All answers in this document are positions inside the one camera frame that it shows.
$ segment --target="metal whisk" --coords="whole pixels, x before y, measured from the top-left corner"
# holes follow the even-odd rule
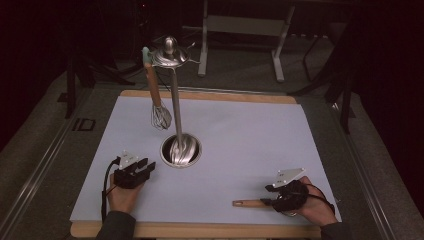
[[[152,97],[152,125],[159,129],[168,129],[171,126],[172,116],[165,104],[162,102],[159,94],[159,87],[156,72],[152,66],[152,58],[149,55],[149,49],[143,48],[143,63],[146,69],[147,81],[149,84],[150,96]]]

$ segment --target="white board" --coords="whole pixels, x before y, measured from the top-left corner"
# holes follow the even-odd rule
[[[163,101],[172,113],[171,100]],[[200,159],[183,169],[167,166],[160,157],[161,144],[175,134],[174,122],[168,130],[157,130],[150,124],[150,98],[118,98],[71,221],[101,220],[104,175],[123,150],[156,162],[133,212],[138,222],[309,224],[272,208],[232,206],[233,200],[275,197],[265,186],[275,182],[277,171],[302,167],[335,205],[300,105],[180,99],[180,108],[183,132],[202,145]],[[341,220],[337,206],[336,216]]]

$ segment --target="wire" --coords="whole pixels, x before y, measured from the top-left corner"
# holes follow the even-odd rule
[[[115,164],[116,165],[119,165],[119,161],[120,160],[121,160],[121,158],[120,157],[117,157],[115,160],[113,160],[109,164],[109,166],[107,167],[107,170],[106,170],[105,179],[104,179],[104,182],[103,182],[103,191],[102,191],[102,206],[101,206],[102,222],[104,222],[105,219],[106,219],[106,196],[110,192],[110,191],[107,192],[107,190],[106,190],[106,188],[107,188],[107,179],[109,177],[109,172],[110,172],[110,169],[112,168],[113,165],[115,165]]]

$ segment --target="sleeve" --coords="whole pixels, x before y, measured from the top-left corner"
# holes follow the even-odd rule
[[[343,222],[321,227],[322,240],[353,240],[349,225]]]
[[[96,240],[102,239],[133,239],[135,218],[128,213],[111,211],[107,214]]]

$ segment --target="metal frame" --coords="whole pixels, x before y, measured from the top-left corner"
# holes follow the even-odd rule
[[[200,52],[200,65],[197,74],[200,77],[206,76],[206,66],[208,60],[208,31],[257,34],[279,37],[277,48],[272,50],[271,57],[274,63],[274,70],[277,81],[283,82],[284,74],[281,67],[280,54],[287,37],[287,32],[290,27],[294,10],[295,6],[291,5],[284,20],[216,16],[208,15],[208,0],[204,0],[202,49]]]

